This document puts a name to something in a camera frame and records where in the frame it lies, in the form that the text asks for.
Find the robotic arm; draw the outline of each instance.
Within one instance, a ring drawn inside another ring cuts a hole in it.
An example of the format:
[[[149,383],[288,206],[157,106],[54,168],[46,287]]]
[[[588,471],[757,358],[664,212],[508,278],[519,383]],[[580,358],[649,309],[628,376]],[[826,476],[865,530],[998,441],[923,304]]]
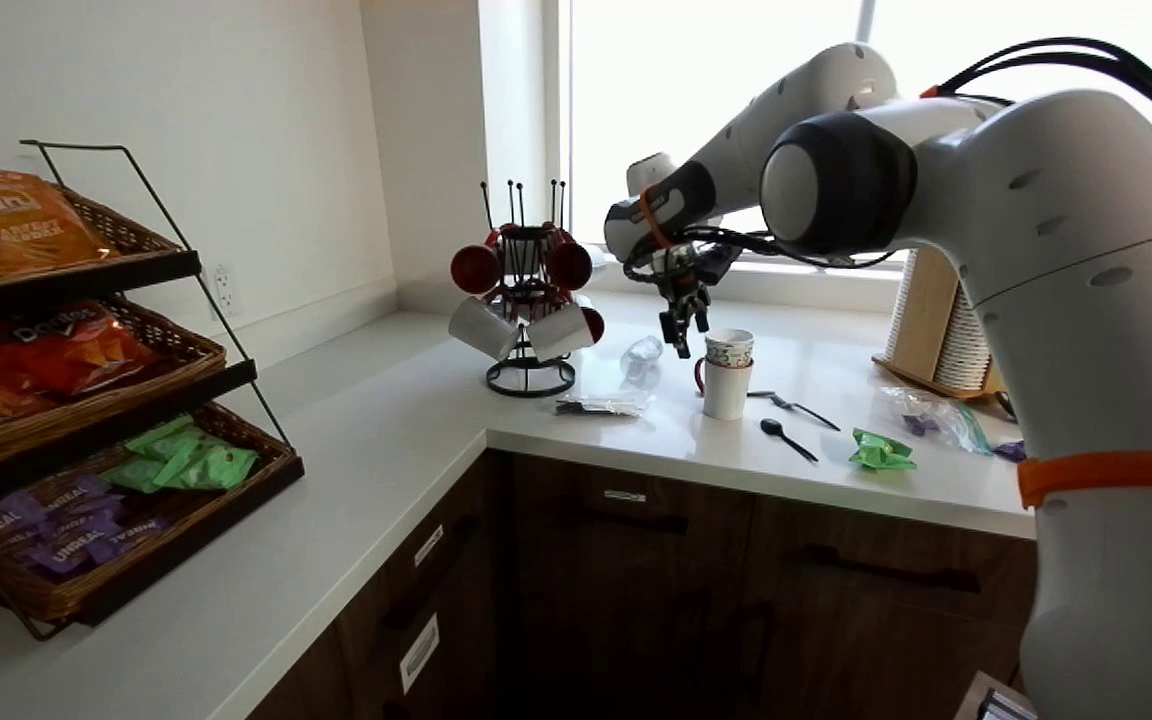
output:
[[[1097,40],[1097,63],[1123,61]],[[666,300],[664,342],[704,334],[739,254],[848,265],[933,243],[958,269],[1024,426],[1040,593],[1024,688],[1040,717],[1152,717],[1152,123],[1109,92],[954,96],[1017,46],[895,99],[870,48],[826,48],[757,96],[688,164],[609,210],[609,248]],[[757,206],[769,233],[704,221]]]

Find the kitchen counter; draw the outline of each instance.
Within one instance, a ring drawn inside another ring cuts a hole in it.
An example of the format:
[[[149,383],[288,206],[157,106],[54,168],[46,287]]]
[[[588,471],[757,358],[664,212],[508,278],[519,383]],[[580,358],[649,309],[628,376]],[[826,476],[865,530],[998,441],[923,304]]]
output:
[[[577,351],[582,397],[621,387],[621,358],[655,338],[655,295],[594,295],[609,338]],[[303,480],[157,581],[100,628],[31,642],[0,610],[0,720],[190,720],[248,717],[327,621],[368,585],[413,526],[485,451],[528,451],[628,469],[991,538],[1032,538],[1017,471],[1005,462],[906,441],[870,358],[886,319],[715,304],[712,329],[757,334],[753,387],[877,428],[915,450],[915,469],[869,476],[851,441],[749,402],[743,420],[704,420],[690,363],[660,358],[660,379],[637,397],[638,415],[554,415],[554,402],[485,387],[487,358],[446,342],[442,316],[394,312],[258,376],[303,455]],[[758,415],[785,420],[818,465],[769,441]]]

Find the basket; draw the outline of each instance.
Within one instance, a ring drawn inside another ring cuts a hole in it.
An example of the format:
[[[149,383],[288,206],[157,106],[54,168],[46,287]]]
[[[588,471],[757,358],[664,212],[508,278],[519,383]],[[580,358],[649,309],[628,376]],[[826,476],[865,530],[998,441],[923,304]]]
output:
[[[186,248],[164,240],[161,233],[112,212],[106,206],[94,206],[71,187],[59,187],[59,195],[94,233],[94,240],[103,240],[103,248],[112,248],[112,258],[87,260],[87,265],[62,265],[62,269],[46,269],[46,272],[4,272],[0,287],[25,286],[25,280],[80,278],[92,269],[157,265],[164,258],[190,258]]]
[[[54,635],[71,621],[103,621],[303,471],[300,455],[288,444],[270,441],[226,408],[205,404],[190,415],[205,432],[252,450],[258,455],[252,476],[230,491],[125,491],[125,519],[136,526],[150,517],[161,519],[161,531],[82,576],[46,581],[0,557],[0,603],[17,610],[31,635]]]
[[[67,432],[92,428],[106,415],[121,415],[128,408],[141,408],[149,402],[157,402],[161,393],[174,393],[184,383],[201,383],[216,374],[222,374],[222,347],[164,319],[161,312],[149,312],[141,304],[128,300],[106,300],[115,309],[115,316],[157,351],[157,368],[149,368],[143,376],[80,397],[71,404],[36,414],[36,415],[21,415],[0,426],[0,462],[50,444]]]

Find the green snack bag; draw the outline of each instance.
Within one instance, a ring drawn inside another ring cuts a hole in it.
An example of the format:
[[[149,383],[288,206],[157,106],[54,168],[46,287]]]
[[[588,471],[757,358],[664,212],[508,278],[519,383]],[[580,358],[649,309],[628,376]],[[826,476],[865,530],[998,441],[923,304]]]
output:
[[[150,491],[161,491],[161,489],[157,489],[157,476],[161,476],[161,471],[164,471],[164,462],[157,462],[157,455],[132,455],[128,465],[112,469],[106,486],[150,495]]]
[[[216,444],[212,437],[201,437],[186,469],[181,469],[181,476],[171,480],[171,489],[184,489],[184,491],[205,491],[205,489],[209,489],[209,465],[205,465],[205,462],[209,462],[212,444]]]
[[[150,476],[150,489],[174,489],[181,471],[196,465],[205,437],[196,428],[171,432],[157,444],[164,469]]]
[[[212,489],[241,489],[252,469],[257,469],[252,450],[212,444],[205,451],[205,476]]]
[[[164,451],[164,441],[184,432],[184,428],[190,428],[190,415],[171,415],[171,420],[125,441],[125,450],[136,455],[164,455],[166,462],[171,451]]]
[[[859,471],[906,471],[906,469],[915,469],[910,450],[890,441],[890,437],[855,428],[851,441],[855,441],[851,465]]]

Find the cable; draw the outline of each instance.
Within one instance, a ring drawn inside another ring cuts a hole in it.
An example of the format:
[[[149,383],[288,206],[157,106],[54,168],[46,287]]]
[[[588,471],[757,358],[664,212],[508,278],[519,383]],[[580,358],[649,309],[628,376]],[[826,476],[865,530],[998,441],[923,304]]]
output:
[[[1104,72],[1152,99],[1152,69],[1139,55],[1109,40],[1091,40],[1091,37],[1043,37],[1043,40],[998,48],[958,69],[945,84],[933,84],[923,96],[958,96],[965,84],[1005,72],[1005,69],[1024,69],[1024,63],[1070,63],[1070,69]]]
[[[811,265],[811,269],[877,269],[882,265],[895,248],[870,258],[870,260],[855,260],[855,258],[811,258],[792,248],[789,240],[775,240],[770,233],[726,233],[726,227],[712,227],[712,223],[690,223],[688,240],[706,240],[706,243],[734,243],[758,258],[789,258],[797,265]]]

